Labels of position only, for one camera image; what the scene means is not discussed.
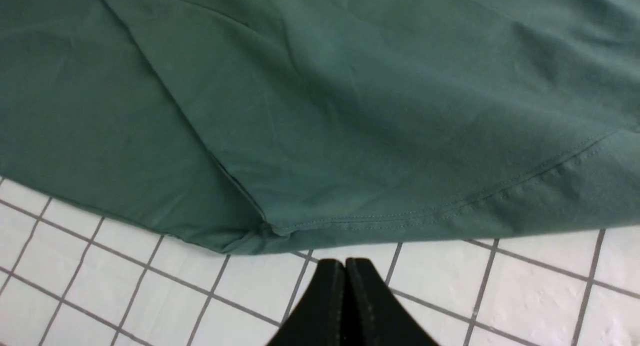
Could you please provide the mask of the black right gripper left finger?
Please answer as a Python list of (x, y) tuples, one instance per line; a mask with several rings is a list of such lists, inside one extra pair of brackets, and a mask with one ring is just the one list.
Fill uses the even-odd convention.
[(345, 283), (345, 267), (340, 261), (320, 260), (297, 306), (268, 344), (340, 345)]

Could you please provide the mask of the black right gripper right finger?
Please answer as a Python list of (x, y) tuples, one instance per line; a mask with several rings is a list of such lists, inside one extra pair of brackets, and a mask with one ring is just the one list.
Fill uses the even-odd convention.
[(437, 346), (366, 258), (345, 262), (346, 346)]

